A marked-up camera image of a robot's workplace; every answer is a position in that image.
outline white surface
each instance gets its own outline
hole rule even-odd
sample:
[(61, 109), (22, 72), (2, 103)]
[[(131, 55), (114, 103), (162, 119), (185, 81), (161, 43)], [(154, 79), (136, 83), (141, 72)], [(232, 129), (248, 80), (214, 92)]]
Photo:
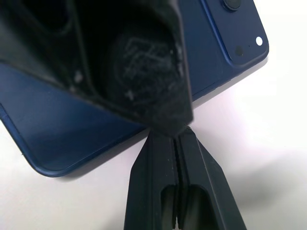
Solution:
[[(305, 2), (256, 0), (267, 64), (195, 109), (193, 130), (223, 168), (249, 230), (307, 229)], [(28, 165), (0, 123), (0, 229), (122, 230), (130, 169), (144, 141), (103, 165), (95, 160), (81, 177), (86, 167), (52, 179)]]

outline black plastic tool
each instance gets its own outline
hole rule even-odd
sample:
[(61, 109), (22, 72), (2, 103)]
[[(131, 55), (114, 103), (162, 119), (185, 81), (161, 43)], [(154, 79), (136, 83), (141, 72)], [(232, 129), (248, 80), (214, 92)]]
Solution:
[(134, 163), (124, 230), (245, 230), (218, 163), (188, 127), (151, 132)]

